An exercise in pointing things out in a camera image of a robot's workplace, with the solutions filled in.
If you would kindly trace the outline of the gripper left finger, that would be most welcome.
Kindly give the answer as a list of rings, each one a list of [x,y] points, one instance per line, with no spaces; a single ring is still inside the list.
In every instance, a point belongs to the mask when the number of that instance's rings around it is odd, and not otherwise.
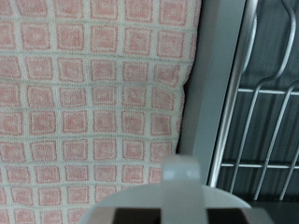
[[[100,207],[90,217],[90,224],[161,224],[158,208]]]

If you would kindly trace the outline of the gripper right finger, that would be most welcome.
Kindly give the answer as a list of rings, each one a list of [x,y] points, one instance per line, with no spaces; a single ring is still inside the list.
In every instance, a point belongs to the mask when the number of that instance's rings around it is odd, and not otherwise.
[[[208,208],[208,224],[275,224],[260,208]]]

